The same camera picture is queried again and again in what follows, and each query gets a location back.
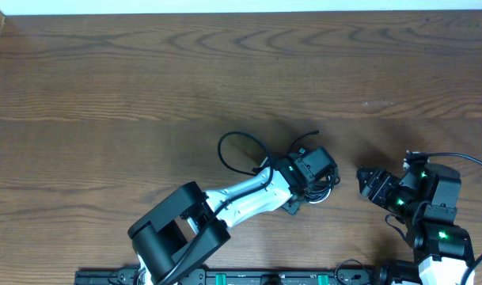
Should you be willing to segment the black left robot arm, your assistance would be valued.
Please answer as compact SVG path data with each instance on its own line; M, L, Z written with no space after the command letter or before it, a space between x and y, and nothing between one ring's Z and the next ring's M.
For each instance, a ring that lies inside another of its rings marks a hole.
M128 230L140 262L139 284L174 284L230 239L230 229L279 208L294 214L320 203L339 178L335 160L320 146L266 158L252 177L229 187L180 186Z

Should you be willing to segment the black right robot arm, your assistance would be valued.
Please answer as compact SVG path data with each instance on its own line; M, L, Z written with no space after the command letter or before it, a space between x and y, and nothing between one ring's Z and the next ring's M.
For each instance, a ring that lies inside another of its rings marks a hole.
M467 230L454 224L460 173L445 165L415 161L402 178L381 167L361 167L359 191L406 226L401 237L413 261L391 260L377 269L374 284L460 284L473 265Z

